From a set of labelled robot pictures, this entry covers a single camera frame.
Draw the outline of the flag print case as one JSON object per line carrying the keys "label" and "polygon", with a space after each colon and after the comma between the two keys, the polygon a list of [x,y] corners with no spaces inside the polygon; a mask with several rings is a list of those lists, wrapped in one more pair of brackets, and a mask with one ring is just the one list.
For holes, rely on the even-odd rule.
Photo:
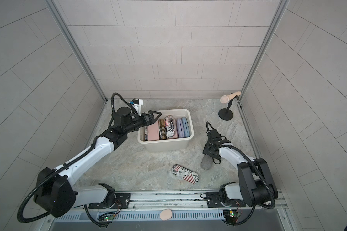
{"label": "flag print case", "polygon": [[148,126],[145,126],[144,129],[144,141],[148,141]]}
{"label": "flag print case", "polygon": [[178,133],[177,133],[176,121],[172,115],[169,115],[164,119],[164,125],[166,129],[166,138],[177,139]]}

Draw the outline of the grey oval case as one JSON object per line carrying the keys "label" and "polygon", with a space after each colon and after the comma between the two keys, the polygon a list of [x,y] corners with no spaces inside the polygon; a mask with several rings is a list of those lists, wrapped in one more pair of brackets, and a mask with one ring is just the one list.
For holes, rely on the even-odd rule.
{"label": "grey oval case", "polygon": [[214,164],[213,159],[208,155],[204,155],[202,158],[200,167],[204,170],[210,170],[213,164]]}

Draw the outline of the pink case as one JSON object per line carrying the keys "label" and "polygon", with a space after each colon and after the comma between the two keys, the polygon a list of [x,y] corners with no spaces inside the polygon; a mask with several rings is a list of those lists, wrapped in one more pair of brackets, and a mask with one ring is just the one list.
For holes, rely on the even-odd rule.
{"label": "pink case", "polygon": [[159,121],[147,127],[147,141],[158,141],[160,139]]}

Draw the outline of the cream plastic storage box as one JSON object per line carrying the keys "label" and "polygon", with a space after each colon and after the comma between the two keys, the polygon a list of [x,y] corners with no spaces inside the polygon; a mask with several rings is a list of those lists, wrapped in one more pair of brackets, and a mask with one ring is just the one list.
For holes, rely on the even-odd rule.
{"label": "cream plastic storage box", "polygon": [[159,117],[159,119],[164,119],[165,117],[170,115],[172,115],[174,119],[185,117],[188,121],[190,136],[187,138],[177,138],[160,141],[144,141],[145,129],[144,127],[142,127],[137,132],[138,142],[142,144],[145,147],[145,149],[150,153],[186,149],[189,146],[190,141],[194,137],[194,128],[190,112],[184,108],[160,110],[160,112],[161,116]]}

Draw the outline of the light blue case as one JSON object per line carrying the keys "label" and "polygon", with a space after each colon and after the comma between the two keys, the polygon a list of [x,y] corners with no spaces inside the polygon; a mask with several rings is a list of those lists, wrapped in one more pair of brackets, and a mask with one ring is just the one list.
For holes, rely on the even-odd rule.
{"label": "light blue case", "polygon": [[190,128],[189,128],[188,120],[186,117],[183,117],[181,119],[183,123],[184,136],[185,138],[188,138],[190,137]]}

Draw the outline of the purple case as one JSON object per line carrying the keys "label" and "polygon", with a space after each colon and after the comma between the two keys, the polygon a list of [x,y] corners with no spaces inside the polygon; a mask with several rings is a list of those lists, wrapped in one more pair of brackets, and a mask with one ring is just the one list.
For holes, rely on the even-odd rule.
{"label": "purple case", "polygon": [[185,138],[184,125],[181,118],[177,118],[176,125],[177,125],[178,137]]}

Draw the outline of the plaid brown case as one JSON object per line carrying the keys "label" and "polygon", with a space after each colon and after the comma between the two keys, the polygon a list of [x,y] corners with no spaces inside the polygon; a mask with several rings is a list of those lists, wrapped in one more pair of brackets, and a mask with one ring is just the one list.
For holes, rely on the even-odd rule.
{"label": "plaid brown case", "polygon": [[160,140],[166,140],[166,125],[164,119],[159,120],[159,136]]}

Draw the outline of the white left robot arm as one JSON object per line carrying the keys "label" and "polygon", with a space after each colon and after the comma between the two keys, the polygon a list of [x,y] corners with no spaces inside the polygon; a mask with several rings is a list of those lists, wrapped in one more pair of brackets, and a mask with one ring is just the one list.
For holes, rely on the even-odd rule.
{"label": "white left robot arm", "polygon": [[[100,204],[111,208],[116,203],[115,190],[105,184],[75,188],[76,181],[104,156],[115,151],[130,132],[152,125],[159,120],[161,112],[148,111],[139,115],[133,114],[128,107],[122,107],[114,112],[114,124],[94,138],[91,145],[62,165],[43,169],[37,178],[36,187],[29,193],[20,205],[17,220],[30,223],[52,215],[60,217],[70,209],[88,204]],[[23,215],[27,203],[33,199],[36,204],[46,210],[46,213],[33,218]]]}

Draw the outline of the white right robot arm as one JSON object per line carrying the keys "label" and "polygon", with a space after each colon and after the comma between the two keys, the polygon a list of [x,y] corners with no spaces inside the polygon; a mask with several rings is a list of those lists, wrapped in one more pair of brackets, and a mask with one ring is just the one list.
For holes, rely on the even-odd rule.
{"label": "white right robot arm", "polygon": [[203,154],[210,157],[214,164],[227,160],[238,171],[238,182],[227,183],[219,190],[220,203],[231,207],[261,206],[273,209],[278,198],[278,190],[266,160],[246,155],[222,136],[216,129],[207,129],[207,143]]}

